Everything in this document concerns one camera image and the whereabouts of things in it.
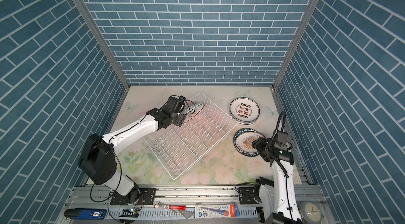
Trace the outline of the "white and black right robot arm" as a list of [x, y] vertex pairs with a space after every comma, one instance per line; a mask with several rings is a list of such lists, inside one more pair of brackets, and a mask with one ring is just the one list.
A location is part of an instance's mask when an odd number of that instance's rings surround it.
[[302, 216], [294, 189], [294, 157], [287, 149], [279, 149], [269, 138], [260, 137], [252, 143], [263, 160], [273, 170], [273, 180], [263, 180], [258, 197], [263, 208], [265, 224], [301, 224]]

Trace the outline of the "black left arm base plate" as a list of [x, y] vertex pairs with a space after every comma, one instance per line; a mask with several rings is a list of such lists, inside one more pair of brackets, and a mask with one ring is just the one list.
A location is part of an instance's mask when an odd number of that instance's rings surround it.
[[111, 196], [113, 206], [141, 206], [153, 205], [156, 195], [156, 188], [133, 189], [128, 195], [120, 195], [114, 192]]

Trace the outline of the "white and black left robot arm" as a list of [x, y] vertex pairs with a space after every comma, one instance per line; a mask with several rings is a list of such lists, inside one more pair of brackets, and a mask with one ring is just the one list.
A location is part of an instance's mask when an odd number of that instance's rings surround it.
[[183, 96], [171, 96], [161, 108], [149, 110], [139, 120], [105, 135], [89, 136], [78, 161], [79, 168], [94, 182], [123, 196], [126, 203], [135, 204], [140, 198], [139, 186], [122, 173], [118, 154], [144, 136], [170, 125], [182, 126], [188, 111]]

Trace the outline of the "white wire dish rack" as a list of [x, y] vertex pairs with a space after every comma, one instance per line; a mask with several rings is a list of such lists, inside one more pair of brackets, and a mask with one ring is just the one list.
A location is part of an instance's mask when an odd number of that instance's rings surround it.
[[182, 126], [148, 134], [145, 142], [169, 176], [176, 180], [219, 144], [237, 125], [222, 108], [203, 93], [190, 103], [204, 103], [202, 111]]

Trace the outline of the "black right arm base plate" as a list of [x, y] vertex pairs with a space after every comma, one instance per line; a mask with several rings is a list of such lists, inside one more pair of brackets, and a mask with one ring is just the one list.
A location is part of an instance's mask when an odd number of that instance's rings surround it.
[[261, 204], [258, 193], [254, 191], [253, 187], [240, 187], [236, 189], [238, 193], [239, 203], [241, 205]]

